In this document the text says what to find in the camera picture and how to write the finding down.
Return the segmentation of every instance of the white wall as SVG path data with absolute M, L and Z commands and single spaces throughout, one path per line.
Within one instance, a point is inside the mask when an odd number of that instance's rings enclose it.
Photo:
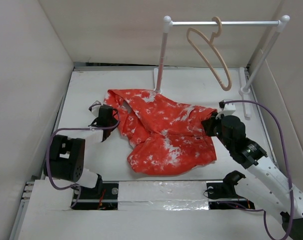
M 37 0 L 0 0 L 0 240 L 40 170 L 72 70 Z
M 39 0 L 74 62 L 157 65 L 163 17 L 173 21 L 268 21 L 280 0 Z M 210 37 L 215 27 L 198 27 Z M 205 67 L 186 39 L 187 27 L 168 36 L 166 65 Z M 214 43 L 229 67 L 245 67 L 265 27 L 222 28 Z M 217 57 L 197 35 L 191 38 L 209 61 Z
M 284 0 L 277 17 L 284 14 L 290 15 L 291 20 L 254 81 L 254 89 L 259 101 L 276 113 L 283 126 L 291 171 L 296 184 L 303 189 L 303 0 Z M 269 116 L 265 120 L 284 171 L 278 131 Z

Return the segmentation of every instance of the white table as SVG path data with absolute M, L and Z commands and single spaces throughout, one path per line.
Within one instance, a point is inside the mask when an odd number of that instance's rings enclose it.
M 218 69 L 218 72 L 223 76 L 222 69 Z M 163 75 L 162 94 L 177 102 L 218 108 L 218 102 L 223 99 L 240 99 L 239 79 L 244 71 L 238 68 L 230 69 L 230 74 L 233 86 L 230 91 L 225 92 L 208 69 L 166 68 Z M 94 101 L 103 101 L 108 89 L 130 88 L 153 89 L 153 69 L 73 72 L 59 128 L 86 127 L 93 120 L 88 107 Z M 254 106 L 252 111 L 251 120 L 246 120 L 242 104 L 237 104 L 235 115 L 245 123 L 247 136 L 258 142 L 270 154 L 268 138 L 265 135 L 258 110 Z M 86 134 L 86 132 L 79 131 L 68 132 L 70 137 L 81 138 Z M 206 210 L 208 200 L 204 196 L 200 196 L 203 183 L 193 181 L 195 184 L 191 184 L 190 188 L 186 188 L 187 185 L 184 185 L 182 180 L 223 179 L 227 173 L 233 170 L 249 176 L 248 172 L 231 159 L 228 151 L 216 138 L 213 138 L 213 142 L 217 155 L 217 161 L 214 163 L 197 167 L 178 176 L 147 176 L 132 171 L 126 159 L 132 148 L 128 140 L 120 137 L 118 130 L 115 130 L 105 142 L 92 147 L 85 153 L 85 167 L 102 175 L 104 181 L 124 181 L 119 185 L 119 195 L 123 199 L 131 198 L 130 201 L 133 204 L 122 205 L 120 203 L 119 210 L 115 211 L 70 210 L 73 193 L 71 189 L 57 191 L 47 179 L 38 180 L 32 191 L 19 239 L 268 239 L 261 213 L 248 213 L 240 210 Z M 155 186 L 147 188 L 143 183 L 141 185 L 140 182 L 136 182 L 133 187 L 128 182 L 146 180 L 181 180 L 176 182 L 181 184 L 181 187 L 178 186 L 173 191 L 168 191 L 168 194 L 159 192 L 157 195 L 158 191 L 154 188 Z M 56 184 L 66 186 L 68 183 L 56 180 Z M 159 207 L 168 201 L 175 204 L 172 198 L 184 200 L 190 198 L 188 201 L 197 199 L 203 207 L 198 210 L 179 211 L 177 210 L 179 206 L 169 208 L 171 210 Z M 152 202 L 152 207 L 144 207 L 139 204 L 142 201 L 158 201 L 159 199 L 159 204 Z M 271 217 L 268 218 L 268 226 L 275 238 L 283 236 L 282 227 Z

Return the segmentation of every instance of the red fabric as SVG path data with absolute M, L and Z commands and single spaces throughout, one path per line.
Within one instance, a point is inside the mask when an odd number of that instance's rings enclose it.
M 215 109 L 143 89 L 108 90 L 105 103 L 119 112 L 118 129 L 134 148 L 127 161 L 136 173 L 178 175 L 216 160 L 212 139 L 201 125 Z

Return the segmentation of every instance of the hanger hook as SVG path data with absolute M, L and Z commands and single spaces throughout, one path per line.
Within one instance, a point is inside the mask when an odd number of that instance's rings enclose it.
M 214 38 L 218 38 L 221 34 L 222 34 L 222 21 L 218 16 L 214 16 L 212 19 L 212 21 L 216 22 L 218 25 L 218 31 L 217 32 L 212 32 L 211 36 L 210 36 L 210 40 L 209 42 L 212 44 L 214 41 Z

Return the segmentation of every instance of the beige hanger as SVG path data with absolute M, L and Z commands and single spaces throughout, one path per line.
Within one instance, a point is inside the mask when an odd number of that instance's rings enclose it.
M 186 36 L 187 36 L 187 41 L 189 42 L 189 44 L 196 50 L 196 52 L 199 54 L 199 56 L 204 60 L 204 62 L 207 64 L 207 66 L 210 68 L 212 74 L 215 76 L 215 78 L 217 79 L 219 85 L 221 86 L 221 88 L 224 91 L 229 91 L 232 87 L 232 80 L 231 80 L 231 76 L 230 76 L 230 72 L 228 71 L 228 67 L 226 66 L 226 63 L 222 57 L 222 55 L 219 53 L 219 51 L 217 50 L 217 48 L 213 45 L 213 41 L 214 38 L 218 38 L 221 33 L 222 33 L 222 22 L 219 19 L 219 17 L 214 16 L 212 18 L 212 21 L 215 21 L 218 25 L 218 31 L 217 32 L 212 32 L 211 36 L 210 36 L 210 40 L 208 40 L 208 38 L 199 30 L 190 27 L 187 30 Z M 216 70 L 212 67 L 212 65 L 210 64 L 210 62 L 207 60 L 207 58 L 204 56 L 204 54 L 201 52 L 201 50 L 193 43 L 193 41 L 190 39 L 190 32 L 194 32 L 196 34 L 198 34 L 199 36 L 201 36 L 202 39 L 204 39 L 206 41 L 206 43 L 211 47 L 211 49 L 213 50 L 213 52 L 216 54 L 216 56 L 218 57 L 223 69 L 225 70 L 227 79 L 228 79 L 228 86 L 225 86 L 220 78 L 220 76 L 218 75 L 218 73 L 216 72 Z

